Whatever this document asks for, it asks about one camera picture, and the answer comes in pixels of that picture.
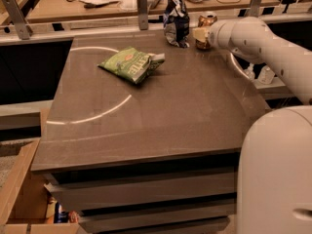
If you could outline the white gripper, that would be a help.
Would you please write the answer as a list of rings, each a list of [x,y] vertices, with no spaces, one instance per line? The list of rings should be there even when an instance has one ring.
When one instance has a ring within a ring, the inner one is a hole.
[[[207,39],[214,48],[236,49],[239,48],[238,34],[234,32],[236,19],[222,19],[215,22],[209,29],[196,27],[192,30],[193,37],[205,43]]]

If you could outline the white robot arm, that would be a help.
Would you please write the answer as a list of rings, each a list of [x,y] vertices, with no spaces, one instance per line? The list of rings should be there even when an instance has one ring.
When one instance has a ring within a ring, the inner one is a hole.
[[[237,234],[312,234],[312,53],[255,17],[201,25],[193,36],[252,64],[267,64],[302,102],[260,117],[244,139]]]

